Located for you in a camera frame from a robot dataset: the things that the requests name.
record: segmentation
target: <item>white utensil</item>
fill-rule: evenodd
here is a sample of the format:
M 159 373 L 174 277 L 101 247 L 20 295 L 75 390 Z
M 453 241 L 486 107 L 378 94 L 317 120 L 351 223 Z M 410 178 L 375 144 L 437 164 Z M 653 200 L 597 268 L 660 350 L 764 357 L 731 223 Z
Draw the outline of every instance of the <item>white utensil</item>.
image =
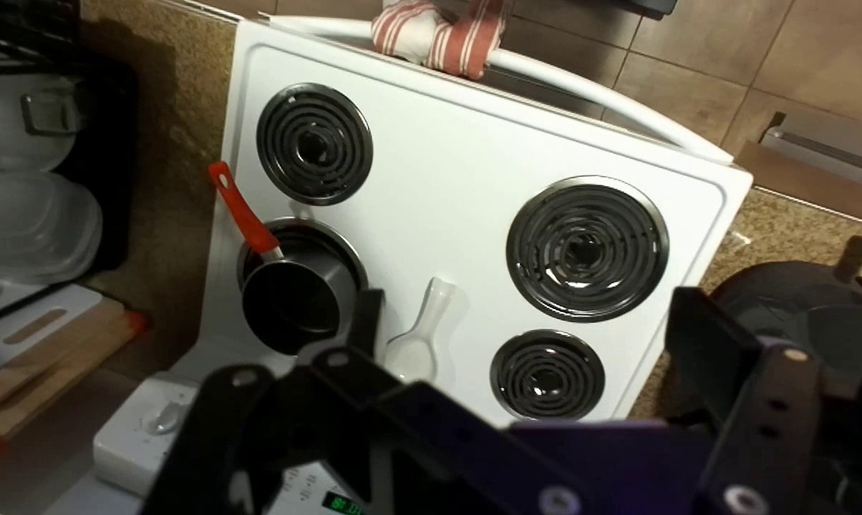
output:
M 424 295 L 424 305 L 410 331 L 394 334 L 387 344 L 384 366 L 400 381 L 431 381 L 434 377 L 434 351 L 431 334 L 441 314 L 449 305 L 453 283 L 431 277 Z

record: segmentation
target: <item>orange handle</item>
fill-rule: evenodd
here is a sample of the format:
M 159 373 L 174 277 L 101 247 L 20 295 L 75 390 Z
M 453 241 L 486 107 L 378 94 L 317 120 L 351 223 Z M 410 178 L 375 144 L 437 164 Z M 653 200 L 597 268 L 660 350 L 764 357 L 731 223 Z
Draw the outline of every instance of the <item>orange handle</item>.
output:
M 247 238 L 248 248 L 257 253 L 260 257 L 280 253 L 280 241 L 255 217 L 248 202 L 241 198 L 231 171 L 222 161 L 211 164 L 208 181 L 217 187 L 235 225 Z

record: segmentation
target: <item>frying pan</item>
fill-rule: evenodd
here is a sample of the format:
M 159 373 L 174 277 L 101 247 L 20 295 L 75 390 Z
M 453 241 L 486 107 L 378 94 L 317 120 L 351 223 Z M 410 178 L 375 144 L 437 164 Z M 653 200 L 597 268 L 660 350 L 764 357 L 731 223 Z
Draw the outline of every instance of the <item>frying pan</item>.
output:
M 248 328 L 275 351 L 298 354 L 311 341 L 348 328 L 358 287 L 345 264 L 324 248 L 280 253 L 280 241 L 255 217 L 238 191 L 228 167 L 211 164 L 217 187 L 247 247 L 260 257 L 244 277 L 244 314 Z

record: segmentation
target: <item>granite countertop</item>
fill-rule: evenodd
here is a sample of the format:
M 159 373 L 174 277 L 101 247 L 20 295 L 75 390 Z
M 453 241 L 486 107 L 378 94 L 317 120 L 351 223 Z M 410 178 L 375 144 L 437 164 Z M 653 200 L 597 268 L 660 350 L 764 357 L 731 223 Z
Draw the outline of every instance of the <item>granite countertop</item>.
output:
M 132 257 L 92 283 L 155 314 L 144 344 L 111 370 L 141 377 L 172 364 L 197 334 L 211 190 L 204 167 L 217 158 L 227 112 L 231 22 L 184 5 L 83 0 L 83 39 L 141 74 L 141 170 Z M 722 243 L 703 290 L 764 260 L 835 264 L 862 221 L 754 190 Z M 665 361 L 636 406 L 655 411 Z

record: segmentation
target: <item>plastic container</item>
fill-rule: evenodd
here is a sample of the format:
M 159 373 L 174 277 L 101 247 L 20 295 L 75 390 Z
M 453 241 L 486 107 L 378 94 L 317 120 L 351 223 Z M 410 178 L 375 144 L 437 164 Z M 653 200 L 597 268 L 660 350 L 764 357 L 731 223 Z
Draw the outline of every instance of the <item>plastic container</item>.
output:
M 101 238 L 89 190 L 60 175 L 0 171 L 0 277 L 72 280 L 92 265 Z

